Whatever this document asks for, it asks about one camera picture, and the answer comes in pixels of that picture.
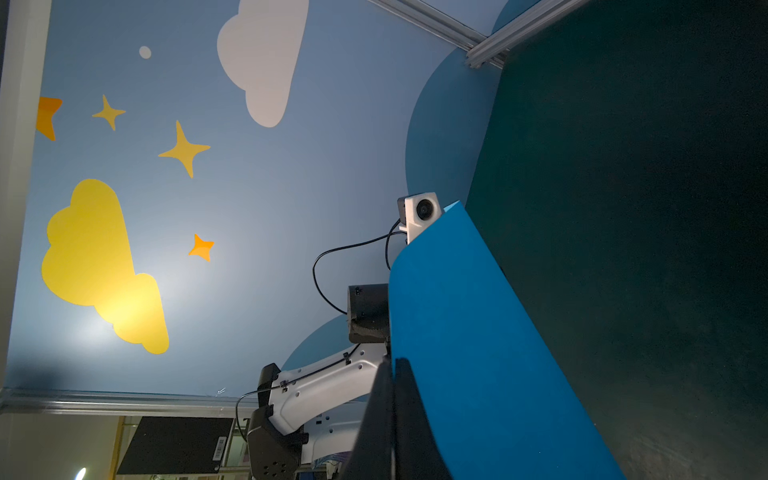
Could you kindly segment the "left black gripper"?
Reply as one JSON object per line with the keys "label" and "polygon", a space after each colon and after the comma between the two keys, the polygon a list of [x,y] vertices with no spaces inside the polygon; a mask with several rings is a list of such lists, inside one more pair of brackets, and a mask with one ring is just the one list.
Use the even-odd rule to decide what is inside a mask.
{"label": "left black gripper", "polygon": [[351,343],[373,344],[390,341],[387,283],[348,287],[347,325]]}

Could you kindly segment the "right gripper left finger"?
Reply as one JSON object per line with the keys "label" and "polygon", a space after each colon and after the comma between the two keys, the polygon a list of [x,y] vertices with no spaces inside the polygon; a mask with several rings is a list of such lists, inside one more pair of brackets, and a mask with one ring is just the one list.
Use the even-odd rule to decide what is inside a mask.
{"label": "right gripper left finger", "polygon": [[363,421],[341,479],[390,480],[393,442],[393,370],[391,360],[384,358],[377,369]]}

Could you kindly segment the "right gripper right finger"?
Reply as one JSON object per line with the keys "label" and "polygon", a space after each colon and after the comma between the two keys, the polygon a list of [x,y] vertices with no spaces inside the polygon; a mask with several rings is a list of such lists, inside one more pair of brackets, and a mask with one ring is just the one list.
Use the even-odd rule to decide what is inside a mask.
{"label": "right gripper right finger", "polygon": [[410,362],[395,361],[394,455],[396,479],[451,479],[437,447]]}

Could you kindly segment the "blue square paper sheet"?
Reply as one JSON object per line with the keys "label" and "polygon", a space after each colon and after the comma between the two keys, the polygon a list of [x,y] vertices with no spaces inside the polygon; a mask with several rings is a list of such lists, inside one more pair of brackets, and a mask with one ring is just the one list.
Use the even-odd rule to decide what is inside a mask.
{"label": "blue square paper sheet", "polygon": [[452,477],[621,477],[462,204],[397,256],[389,313]]}

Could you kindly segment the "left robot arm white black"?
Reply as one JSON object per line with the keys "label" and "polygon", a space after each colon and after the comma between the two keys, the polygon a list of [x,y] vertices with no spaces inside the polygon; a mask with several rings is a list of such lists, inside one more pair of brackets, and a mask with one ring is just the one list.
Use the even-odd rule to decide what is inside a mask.
{"label": "left robot arm white black", "polygon": [[253,392],[258,408],[241,431],[252,479],[294,479],[304,467],[350,452],[379,367],[389,354],[388,285],[348,288],[354,346],[294,370],[265,366]]}

